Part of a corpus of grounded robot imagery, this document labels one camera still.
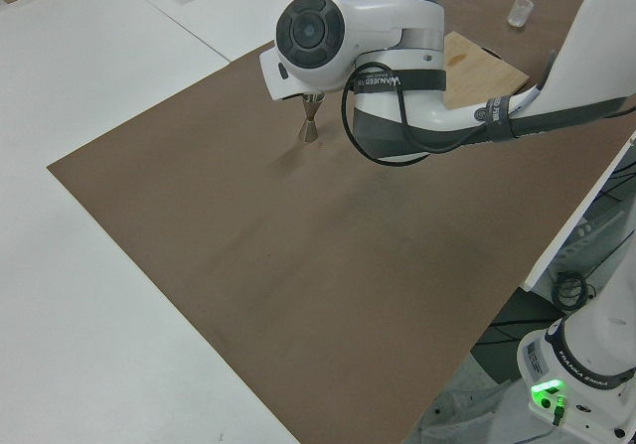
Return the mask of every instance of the black circular cap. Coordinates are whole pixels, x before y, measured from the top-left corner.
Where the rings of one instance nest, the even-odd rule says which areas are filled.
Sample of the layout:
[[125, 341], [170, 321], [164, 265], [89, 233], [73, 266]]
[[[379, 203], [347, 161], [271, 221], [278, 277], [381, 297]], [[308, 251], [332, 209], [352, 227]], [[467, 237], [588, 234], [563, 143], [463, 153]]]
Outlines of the black circular cap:
[[292, 25], [294, 40], [303, 49], [313, 49], [325, 38], [325, 24], [317, 14], [304, 12]]
[[345, 21], [331, 0], [294, 0], [276, 25], [276, 45], [295, 66], [317, 69], [336, 57], [345, 38]]

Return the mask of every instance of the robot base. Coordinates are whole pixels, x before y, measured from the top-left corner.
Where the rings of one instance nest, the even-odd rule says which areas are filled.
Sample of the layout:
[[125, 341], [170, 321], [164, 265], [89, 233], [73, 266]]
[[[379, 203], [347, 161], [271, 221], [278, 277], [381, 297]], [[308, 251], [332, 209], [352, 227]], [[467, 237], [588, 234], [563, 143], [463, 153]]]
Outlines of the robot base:
[[530, 410], [553, 422], [560, 404], [564, 415], [557, 421], [563, 430], [590, 444], [630, 442], [636, 433], [635, 380], [612, 390], [586, 385], [557, 360], [545, 333], [545, 330], [529, 333], [517, 350], [517, 363], [530, 396]]

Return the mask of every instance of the cable connector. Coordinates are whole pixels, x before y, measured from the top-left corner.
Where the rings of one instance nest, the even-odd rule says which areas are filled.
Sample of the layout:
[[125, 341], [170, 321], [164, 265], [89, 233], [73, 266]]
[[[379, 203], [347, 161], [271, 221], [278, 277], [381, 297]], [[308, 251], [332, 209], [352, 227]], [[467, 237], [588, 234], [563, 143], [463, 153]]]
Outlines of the cable connector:
[[563, 419], [564, 415], [565, 415], [565, 398], [563, 396], [559, 396], [556, 399], [555, 420], [553, 421], [553, 425], [559, 426], [560, 421]]

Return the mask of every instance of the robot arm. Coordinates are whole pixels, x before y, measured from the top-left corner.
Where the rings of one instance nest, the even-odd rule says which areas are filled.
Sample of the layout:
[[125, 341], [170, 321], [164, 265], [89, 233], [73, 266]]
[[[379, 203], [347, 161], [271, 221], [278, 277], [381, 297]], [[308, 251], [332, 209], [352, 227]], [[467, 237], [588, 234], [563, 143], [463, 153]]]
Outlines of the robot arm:
[[544, 84], [453, 110], [442, 101], [444, 22], [435, 0], [295, 0], [260, 60], [273, 99], [344, 89], [345, 103], [352, 90], [352, 130], [343, 114], [352, 142], [381, 164], [412, 164], [618, 111], [636, 92], [635, 7], [585, 0]]

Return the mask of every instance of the brown paper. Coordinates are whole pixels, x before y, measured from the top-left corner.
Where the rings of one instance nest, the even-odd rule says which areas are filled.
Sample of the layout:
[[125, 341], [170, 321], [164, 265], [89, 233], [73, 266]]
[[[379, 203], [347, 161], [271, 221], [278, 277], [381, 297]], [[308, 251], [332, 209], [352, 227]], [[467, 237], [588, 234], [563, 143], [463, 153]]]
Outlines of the brown paper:
[[[439, 0], [536, 81], [581, 0]], [[397, 444], [629, 137], [625, 119], [408, 168], [362, 158], [339, 98], [301, 144], [257, 52], [51, 171], [303, 444]]]

